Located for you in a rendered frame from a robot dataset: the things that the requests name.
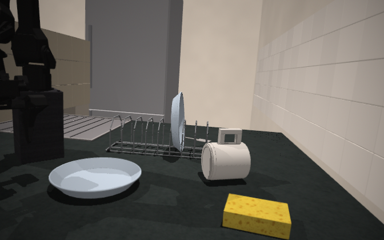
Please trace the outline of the grey metal dish rack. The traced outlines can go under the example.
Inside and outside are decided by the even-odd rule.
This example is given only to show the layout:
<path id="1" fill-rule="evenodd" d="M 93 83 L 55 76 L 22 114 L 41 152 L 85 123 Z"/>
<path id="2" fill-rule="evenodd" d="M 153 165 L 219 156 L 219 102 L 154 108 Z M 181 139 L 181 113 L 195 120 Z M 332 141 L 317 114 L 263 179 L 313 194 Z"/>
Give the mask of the grey metal dish rack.
<path id="1" fill-rule="evenodd" d="M 131 119 L 131 116 L 128 116 L 130 117 Z M 126 117 L 126 118 L 128 118 Z M 125 118 L 125 119 L 126 119 Z M 150 154 L 150 155 L 164 155 L 164 156 L 172 156 L 172 157 L 186 157 L 186 158 L 200 158 L 201 157 L 195 157 L 194 154 L 196 155 L 202 155 L 202 154 L 197 154 L 197 153 L 194 153 L 194 150 L 195 149 L 198 149 L 198 150 L 202 150 L 203 148 L 201 147 L 195 147 L 195 143 L 196 143 L 196 134 L 197 134 L 197 121 L 195 122 L 195 135 L 194 135 L 194 147 L 187 147 L 185 146 L 185 136 L 186 136 L 186 127 L 185 127 L 185 136 L 184 136 L 184 147 L 183 147 L 183 134 L 182 134 L 182 145 L 181 145 L 181 152 L 174 152 L 174 151 L 170 151 L 170 148 L 171 147 L 175 147 L 174 145 L 172 146 L 171 145 L 171 133 L 170 133 L 170 142 L 169 142 L 169 145 L 164 145 L 164 129 L 165 129 L 165 126 L 163 126 L 163 143 L 162 145 L 159 145 L 158 142 L 159 142 L 159 132 L 158 132 L 158 139 L 157 139 L 157 144 L 153 144 L 153 135 L 152 135 L 152 144 L 149 144 L 149 143 L 146 143 L 147 141 L 147 131 L 146 131 L 146 137 L 145 137 L 145 143 L 143 143 L 143 126 L 142 126 L 142 143 L 135 143 L 135 130 L 134 130 L 134 137 L 133 137 L 133 123 L 131 123 L 131 142 L 123 142 L 123 126 L 125 124 L 125 119 L 124 119 L 124 122 L 123 122 L 123 125 L 122 125 L 122 122 L 121 122 L 121 130 L 122 130 L 122 144 L 121 144 L 121 147 L 112 147 L 114 144 L 116 143 L 121 143 L 121 141 L 118 141 L 118 142 L 115 142 L 114 144 L 111 145 L 111 129 L 110 129 L 110 147 L 108 147 L 106 149 L 107 152 L 111 152 L 111 151 L 114 151 L 114 152 L 122 152 L 122 153 L 136 153 L 136 154 Z M 131 119 L 131 122 L 132 122 L 132 119 Z M 207 139 L 208 139 L 208 129 L 209 129 L 209 122 L 207 122 L 207 129 L 206 129 L 206 142 L 207 143 Z M 133 142 L 132 142 L 132 138 L 133 138 Z M 124 148 L 123 147 L 123 143 L 124 144 L 132 144 L 133 145 L 133 149 L 132 148 Z M 145 145 L 145 149 L 135 149 L 134 148 L 134 145 Z M 146 146 L 157 146 L 157 150 L 146 150 Z M 169 151 L 160 151 L 158 150 L 158 146 L 160 147 L 169 147 Z M 110 150 L 108 150 L 110 148 Z M 111 148 L 116 148 L 116 149 L 121 149 L 121 151 L 115 151 L 115 150 L 111 150 Z M 176 147 L 175 147 L 176 148 Z M 193 153 L 183 153 L 182 152 L 182 148 L 184 149 L 193 149 Z M 129 151 L 123 151 L 123 149 L 130 149 L 130 150 L 133 150 L 133 152 L 129 152 Z M 145 153 L 138 153 L 138 152 L 134 152 L 134 150 L 144 150 Z M 146 153 L 146 151 L 157 151 L 156 154 L 152 154 L 152 153 Z M 166 154 L 158 154 L 158 152 L 167 152 L 169 153 L 169 155 L 166 155 Z M 188 156 L 180 156 L 180 155 L 170 155 L 170 153 L 181 153 L 182 154 L 193 154 L 193 157 L 188 157 Z"/>

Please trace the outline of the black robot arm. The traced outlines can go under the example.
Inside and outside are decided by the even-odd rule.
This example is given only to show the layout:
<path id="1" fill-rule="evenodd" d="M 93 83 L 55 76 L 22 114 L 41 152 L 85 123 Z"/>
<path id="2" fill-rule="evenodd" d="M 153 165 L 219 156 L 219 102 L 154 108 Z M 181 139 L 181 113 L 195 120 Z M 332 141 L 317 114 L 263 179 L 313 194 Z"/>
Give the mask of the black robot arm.
<path id="1" fill-rule="evenodd" d="M 18 28 L 15 32 L 10 0 L 0 0 L 0 43 L 11 41 L 15 64 L 23 66 L 22 75 L 15 75 L 14 80 L 9 80 L 7 75 L 0 76 L 0 97 L 9 96 L 11 99 L 20 97 L 20 91 L 54 90 L 51 88 L 50 69 L 56 67 L 48 39 L 40 27 L 39 0 L 17 0 L 17 12 Z M 29 62 L 44 65 L 31 65 Z"/>

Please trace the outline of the beige tiled wall panel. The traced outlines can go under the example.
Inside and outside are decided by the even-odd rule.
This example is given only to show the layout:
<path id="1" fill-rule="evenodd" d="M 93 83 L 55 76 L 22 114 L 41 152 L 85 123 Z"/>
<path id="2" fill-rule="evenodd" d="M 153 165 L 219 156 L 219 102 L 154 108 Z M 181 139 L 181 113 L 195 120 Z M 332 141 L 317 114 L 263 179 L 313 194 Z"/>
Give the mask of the beige tiled wall panel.
<path id="1" fill-rule="evenodd" d="M 63 113 L 89 116 L 90 41 L 46 29 L 42 31 L 57 62 L 55 69 L 50 69 L 51 87 L 63 92 Z M 9 80 L 22 75 L 23 66 L 15 64 L 11 41 L 0 43 L 0 49 L 7 54 L 3 61 Z M 10 120 L 13 120 L 12 109 L 0 110 L 0 122 Z"/>

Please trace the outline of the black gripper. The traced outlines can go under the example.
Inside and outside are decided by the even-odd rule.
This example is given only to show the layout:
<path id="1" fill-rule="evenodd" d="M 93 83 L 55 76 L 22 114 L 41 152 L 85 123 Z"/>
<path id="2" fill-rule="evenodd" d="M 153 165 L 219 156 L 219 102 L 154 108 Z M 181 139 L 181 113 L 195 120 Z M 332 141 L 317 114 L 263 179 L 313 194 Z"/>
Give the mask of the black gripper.
<path id="1" fill-rule="evenodd" d="M 47 98 L 44 95 L 27 95 L 22 100 L 12 100 L 9 96 L 2 96 L 0 105 L 4 104 L 7 106 L 0 106 L 0 110 L 20 109 L 23 112 L 20 115 L 23 132 L 27 143 L 31 143 L 36 116 L 49 106 Z"/>

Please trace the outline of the grey mug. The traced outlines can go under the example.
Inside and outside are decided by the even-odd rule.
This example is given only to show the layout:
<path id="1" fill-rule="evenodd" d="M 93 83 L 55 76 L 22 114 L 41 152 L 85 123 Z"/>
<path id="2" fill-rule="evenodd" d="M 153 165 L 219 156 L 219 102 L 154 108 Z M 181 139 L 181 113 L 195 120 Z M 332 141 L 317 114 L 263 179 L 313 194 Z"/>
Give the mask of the grey mug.
<path id="1" fill-rule="evenodd" d="M 225 134 L 235 134 L 234 142 L 225 142 Z M 218 142 L 203 146 L 201 164 L 206 179 L 247 177 L 251 159 L 249 150 L 241 139 L 242 129 L 219 129 Z"/>

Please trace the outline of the yellow sponge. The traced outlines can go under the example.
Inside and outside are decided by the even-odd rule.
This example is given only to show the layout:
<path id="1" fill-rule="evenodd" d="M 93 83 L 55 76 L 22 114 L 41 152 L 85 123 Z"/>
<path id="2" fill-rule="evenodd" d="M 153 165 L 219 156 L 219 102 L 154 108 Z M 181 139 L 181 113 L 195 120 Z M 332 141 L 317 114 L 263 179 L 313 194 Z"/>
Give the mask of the yellow sponge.
<path id="1" fill-rule="evenodd" d="M 289 239 L 291 219 L 288 204 L 229 194 L 222 226 Z"/>

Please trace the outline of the white round plate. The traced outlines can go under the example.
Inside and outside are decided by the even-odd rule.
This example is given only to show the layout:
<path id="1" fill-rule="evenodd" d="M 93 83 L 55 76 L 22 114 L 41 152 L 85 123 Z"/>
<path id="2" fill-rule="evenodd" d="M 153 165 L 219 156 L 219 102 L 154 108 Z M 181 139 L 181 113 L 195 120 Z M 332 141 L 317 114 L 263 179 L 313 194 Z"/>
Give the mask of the white round plate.
<path id="1" fill-rule="evenodd" d="M 185 126 L 183 130 L 183 124 L 185 120 L 185 110 L 183 94 L 180 92 L 175 98 L 173 98 L 171 108 L 171 135 L 173 145 L 181 152 L 182 145 L 182 134 L 183 134 L 183 145 L 185 136 Z"/>
<path id="2" fill-rule="evenodd" d="M 71 197 L 104 198 L 127 190 L 141 173 L 137 164 L 124 159 L 86 158 L 58 166 L 49 182 Z"/>

